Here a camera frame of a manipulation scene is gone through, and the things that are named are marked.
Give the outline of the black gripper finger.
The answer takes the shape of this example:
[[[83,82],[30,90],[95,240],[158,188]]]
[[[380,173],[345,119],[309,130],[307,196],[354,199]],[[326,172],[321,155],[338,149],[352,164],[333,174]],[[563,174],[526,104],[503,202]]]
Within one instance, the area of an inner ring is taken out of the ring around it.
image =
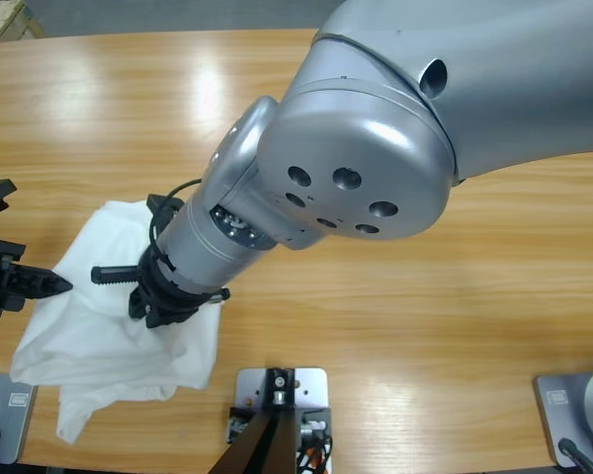
[[[52,270],[21,265],[13,267],[10,281],[30,285],[71,285],[70,281]]]
[[[27,299],[42,299],[59,295],[69,291],[73,285],[69,281],[39,281],[39,282],[18,282],[12,284],[12,290],[21,294]]]

